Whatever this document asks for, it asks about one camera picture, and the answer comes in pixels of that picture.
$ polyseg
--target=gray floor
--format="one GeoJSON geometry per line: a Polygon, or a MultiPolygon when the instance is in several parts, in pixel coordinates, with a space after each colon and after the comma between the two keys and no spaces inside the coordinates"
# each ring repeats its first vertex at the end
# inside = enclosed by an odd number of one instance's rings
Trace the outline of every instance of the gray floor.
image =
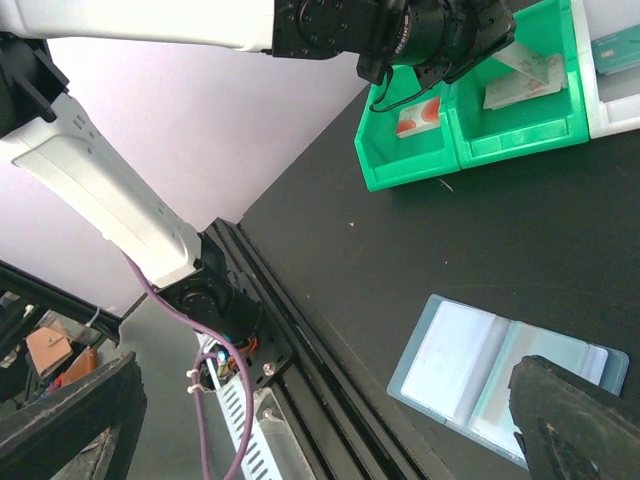
{"type": "MultiPolygon", "coordinates": [[[[195,334],[149,299],[127,318],[120,334],[120,349],[136,352],[148,399],[128,478],[202,478],[196,412],[185,375],[198,351],[195,334]]],[[[233,459],[231,441],[215,396],[205,399],[212,473],[222,478],[233,459]]]]}

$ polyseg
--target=screw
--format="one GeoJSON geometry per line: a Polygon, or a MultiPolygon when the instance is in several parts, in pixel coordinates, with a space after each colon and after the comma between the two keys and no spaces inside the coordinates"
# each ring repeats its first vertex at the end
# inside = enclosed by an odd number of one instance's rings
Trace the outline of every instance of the screw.
{"type": "Polygon", "coordinates": [[[276,373],[276,366],[274,363],[265,363],[262,366],[262,371],[267,377],[271,377],[274,373],[276,373]]]}

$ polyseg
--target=white plastic tray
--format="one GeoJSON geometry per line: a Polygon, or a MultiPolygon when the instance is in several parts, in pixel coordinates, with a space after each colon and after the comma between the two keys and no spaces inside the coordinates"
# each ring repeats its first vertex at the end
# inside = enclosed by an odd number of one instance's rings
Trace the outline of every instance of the white plastic tray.
{"type": "Polygon", "coordinates": [[[640,128],[640,68],[597,75],[591,41],[640,24],[638,0],[571,0],[591,138],[640,128]]]}

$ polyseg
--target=blue booklet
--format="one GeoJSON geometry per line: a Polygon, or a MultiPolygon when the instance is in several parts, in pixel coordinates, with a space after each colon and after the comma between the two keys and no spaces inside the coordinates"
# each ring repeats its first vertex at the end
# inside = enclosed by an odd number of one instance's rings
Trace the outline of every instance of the blue booklet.
{"type": "Polygon", "coordinates": [[[526,468],[508,389],[526,355],[541,355],[615,395],[629,365],[620,351],[433,295],[387,392],[526,468]]]}

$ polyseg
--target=teal package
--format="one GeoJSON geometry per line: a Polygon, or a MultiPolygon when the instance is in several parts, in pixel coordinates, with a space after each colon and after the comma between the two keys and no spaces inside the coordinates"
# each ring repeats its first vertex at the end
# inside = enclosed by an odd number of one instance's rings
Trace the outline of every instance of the teal package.
{"type": "Polygon", "coordinates": [[[596,70],[611,75],[640,66],[640,25],[591,42],[596,70]]]}

